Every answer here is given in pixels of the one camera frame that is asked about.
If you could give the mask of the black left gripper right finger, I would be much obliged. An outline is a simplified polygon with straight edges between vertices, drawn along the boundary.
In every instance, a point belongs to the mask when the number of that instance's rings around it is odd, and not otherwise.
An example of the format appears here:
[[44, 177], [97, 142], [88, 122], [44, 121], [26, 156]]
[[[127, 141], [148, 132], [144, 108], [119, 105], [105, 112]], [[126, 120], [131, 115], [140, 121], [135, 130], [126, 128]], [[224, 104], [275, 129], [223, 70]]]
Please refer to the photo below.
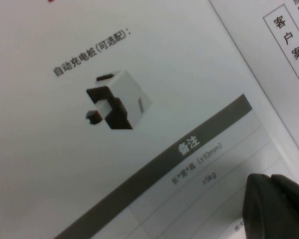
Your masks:
[[282, 239], [299, 239], [299, 184], [284, 175], [271, 176], [284, 203], [279, 216], [279, 235]]

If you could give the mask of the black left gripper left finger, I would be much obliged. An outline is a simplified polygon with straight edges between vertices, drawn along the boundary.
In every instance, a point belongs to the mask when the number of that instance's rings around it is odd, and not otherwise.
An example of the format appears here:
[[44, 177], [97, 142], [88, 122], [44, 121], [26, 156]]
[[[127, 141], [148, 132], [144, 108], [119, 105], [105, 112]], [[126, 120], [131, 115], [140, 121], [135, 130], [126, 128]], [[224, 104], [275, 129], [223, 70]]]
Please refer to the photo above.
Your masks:
[[243, 203], [248, 239], [298, 239], [299, 214], [293, 200], [299, 185], [283, 175], [250, 174]]

